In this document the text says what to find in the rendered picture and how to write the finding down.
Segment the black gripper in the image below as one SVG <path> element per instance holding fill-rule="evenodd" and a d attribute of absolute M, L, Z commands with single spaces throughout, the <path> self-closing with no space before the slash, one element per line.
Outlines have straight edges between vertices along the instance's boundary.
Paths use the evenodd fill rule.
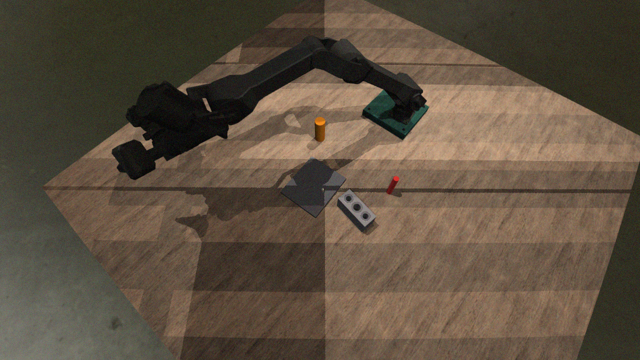
<path fill-rule="evenodd" d="M 137 180 L 156 169 L 158 159 L 166 161 L 178 157 L 197 146 L 190 146 L 182 140 L 178 132 L 164 127 L 152 139 L 153 148 L 146 150 L 141 141 L 136 139 L 122 143 L 112 149 L 111 153 L 119 163 L 116 167 L 120 173 L 126 173 Z"/>

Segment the dark red peg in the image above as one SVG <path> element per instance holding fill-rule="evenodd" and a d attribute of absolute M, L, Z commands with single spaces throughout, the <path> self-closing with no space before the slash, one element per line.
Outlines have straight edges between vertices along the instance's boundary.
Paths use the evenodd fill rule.
<path fill-rule="evenodd" d="M 386 193 L 387 193 L 387 194 L 389 194 L 389 195 L 390 195 L 391 193 L 393 193 L 393 190 L 394 190 L 394 188 L 396 187 L 396 185 L 397 185 L 398 181 L 399 181 L 399 177 L 395 176 L 395 177 L 393 178 L 392 182 L 390 183 L 390 186 L 388 187 L 388 189 L 387 189 L 387 191 L 386 191 Z"/>

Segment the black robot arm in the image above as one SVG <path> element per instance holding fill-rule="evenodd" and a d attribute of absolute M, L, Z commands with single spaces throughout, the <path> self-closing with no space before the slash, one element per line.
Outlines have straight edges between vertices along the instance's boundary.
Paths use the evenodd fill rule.
<path fill-rule="evenodd" d="M 260 100 L 314 68 L 347 84 L 364 81 L 383 89 L 395 102 L 388 117 L 403 125 L 408 125 L 427 101 L 422 88 L 408 74 L 394 74 L 366 59 L 348 39 L 308 35 L 300 44 L 248 73 L 186 88 L 187 95 L 167 80 L 146 86 L 125 117 L 146 132 L 142 135 L 146 141 L 163 128 L 177 132 L 193 147 L 215 136 L 227 139 L 229 126 L 253 113 Z M 206 99 L 211 112 L 202 99 Z"/>

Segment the orange cylinder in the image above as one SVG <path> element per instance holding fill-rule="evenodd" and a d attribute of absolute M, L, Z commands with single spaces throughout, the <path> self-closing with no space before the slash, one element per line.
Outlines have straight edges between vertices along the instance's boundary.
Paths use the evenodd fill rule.
<path fill-rule="evenodd" d="M 317 117 L 314 120 L 315 123 L 315 140 L 322 142 L 325 139 L 325 119 L 323 117 Z"/>

